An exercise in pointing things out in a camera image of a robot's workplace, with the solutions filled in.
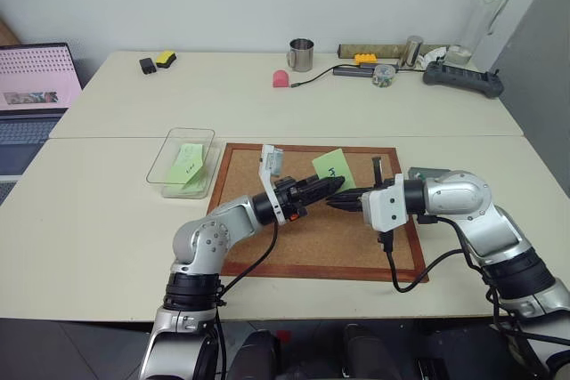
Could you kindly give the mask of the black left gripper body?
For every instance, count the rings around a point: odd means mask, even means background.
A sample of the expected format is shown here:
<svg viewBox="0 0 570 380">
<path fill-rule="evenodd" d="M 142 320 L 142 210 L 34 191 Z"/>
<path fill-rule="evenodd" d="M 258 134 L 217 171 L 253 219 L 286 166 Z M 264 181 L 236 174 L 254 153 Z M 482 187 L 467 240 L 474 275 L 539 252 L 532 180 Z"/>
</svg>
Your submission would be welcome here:
<svg viewBox="0 0 570 380">
<path fill-rule="evenodd" d="M 301 202 L 301 190 L 314 181 L 313 176 L 296 181 L 290 176 L 274 182 L 274 193 L 280 203 L 281 211 L 286 221 L 295 221 L 307 216 L 305 205 Z"/>
</svg>

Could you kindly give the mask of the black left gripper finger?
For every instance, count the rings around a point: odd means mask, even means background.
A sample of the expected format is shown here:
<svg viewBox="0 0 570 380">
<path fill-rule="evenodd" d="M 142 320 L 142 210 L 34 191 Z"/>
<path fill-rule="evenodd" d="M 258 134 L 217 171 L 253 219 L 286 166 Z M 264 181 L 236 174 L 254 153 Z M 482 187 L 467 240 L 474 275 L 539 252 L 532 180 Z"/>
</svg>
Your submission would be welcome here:
<svg viewBox="0 0 570 380">
<path fill-rule="evenodd" d="M 308 204 L 319 202 L 335 194 L 340 188 L 338 183 L 316 183 L 308 189 Z"/>
</svg>

